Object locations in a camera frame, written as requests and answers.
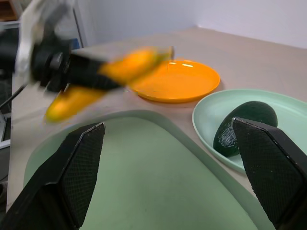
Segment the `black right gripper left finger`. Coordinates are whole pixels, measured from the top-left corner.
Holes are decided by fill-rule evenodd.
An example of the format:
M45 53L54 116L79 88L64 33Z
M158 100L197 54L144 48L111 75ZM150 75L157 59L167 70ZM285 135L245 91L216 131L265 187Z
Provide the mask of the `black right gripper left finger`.
M104 123L69 133L18 195L0 230L79 230L97 181Z

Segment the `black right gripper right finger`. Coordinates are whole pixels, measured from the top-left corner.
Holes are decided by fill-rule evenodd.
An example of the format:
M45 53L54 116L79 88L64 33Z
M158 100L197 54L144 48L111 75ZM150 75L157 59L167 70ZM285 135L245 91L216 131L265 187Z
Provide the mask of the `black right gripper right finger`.
M246 175L276 230L307 230L307 155L280 129L234 118Z

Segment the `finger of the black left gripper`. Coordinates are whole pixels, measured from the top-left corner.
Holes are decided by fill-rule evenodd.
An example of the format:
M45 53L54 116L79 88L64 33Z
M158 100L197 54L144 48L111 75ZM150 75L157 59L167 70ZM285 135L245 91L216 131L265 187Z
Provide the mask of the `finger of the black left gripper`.
M68 64L68 83L88 89L111 91L121 88L107 74L99 73L108 62L77 54L70 54Z

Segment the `yellow banana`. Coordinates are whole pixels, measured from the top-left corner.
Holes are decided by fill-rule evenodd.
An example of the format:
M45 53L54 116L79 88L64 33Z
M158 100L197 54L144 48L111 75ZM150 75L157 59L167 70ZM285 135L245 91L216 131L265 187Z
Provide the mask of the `yellow banana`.
M101 67L99 73L107 74L112 80L125 87L156 70L163 62L172 59L173 55L173 47L141 48L108 62L105 67ZM64 69L67 86L58 93L46 110L45 120L48 122L62 122L69 119L110 92L68 83L68 64L69 59Z

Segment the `light green plate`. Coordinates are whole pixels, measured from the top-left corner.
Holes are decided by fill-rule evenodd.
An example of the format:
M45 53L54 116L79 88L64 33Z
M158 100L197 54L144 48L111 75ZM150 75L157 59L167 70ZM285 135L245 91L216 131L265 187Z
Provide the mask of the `light green plate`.
M307 102L283 94L253 89L224 90L201 99L192 113L192 123L202 144L219 161L245 174L240 156L224 157L213 149L216 131L235 108L249 101L270 105L281 129L307 155Z

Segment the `orange plate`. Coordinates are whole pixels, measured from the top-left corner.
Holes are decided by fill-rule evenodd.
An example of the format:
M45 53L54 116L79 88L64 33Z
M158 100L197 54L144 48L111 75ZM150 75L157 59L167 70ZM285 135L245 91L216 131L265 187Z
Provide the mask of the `orange plate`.
M219 74L209 66L174 60L130 86L141 98L162 103L186 103L212 93L220 84Z

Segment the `dark green avocado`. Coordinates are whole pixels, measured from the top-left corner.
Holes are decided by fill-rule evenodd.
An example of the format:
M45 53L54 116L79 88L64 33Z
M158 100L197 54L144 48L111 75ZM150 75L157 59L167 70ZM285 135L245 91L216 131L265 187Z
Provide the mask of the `dark green avocado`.
M227 158L240 154L232 127L232 120L235 117L261 122L272 127L278 126L276 112L268 104L259 101L241 104L224 118L214 136L213 148Z

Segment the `wooden shelf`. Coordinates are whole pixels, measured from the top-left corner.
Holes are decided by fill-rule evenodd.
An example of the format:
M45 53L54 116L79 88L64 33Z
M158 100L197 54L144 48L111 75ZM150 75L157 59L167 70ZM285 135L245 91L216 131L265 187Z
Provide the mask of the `wooden shelf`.
M0 22L17 21L22 12L19 0L0 0Z

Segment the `sage green tray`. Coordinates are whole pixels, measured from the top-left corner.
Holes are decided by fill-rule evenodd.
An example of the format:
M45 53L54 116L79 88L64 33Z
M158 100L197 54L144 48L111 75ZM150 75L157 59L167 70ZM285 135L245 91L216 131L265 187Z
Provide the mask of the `sage green tray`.
M257 198L166 117L129 111L49 132L27 183L71 131L104 122L97 182L80 230L275 230Z

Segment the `white metal frame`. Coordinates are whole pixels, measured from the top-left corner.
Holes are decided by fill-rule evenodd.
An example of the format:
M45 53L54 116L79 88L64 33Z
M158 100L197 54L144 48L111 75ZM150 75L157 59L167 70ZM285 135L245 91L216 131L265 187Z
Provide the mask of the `white metal frame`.
M0 111L0 150L10 146L11 140L4 140L5 129L8 126L8 119L11 118L11 113L3 114Z

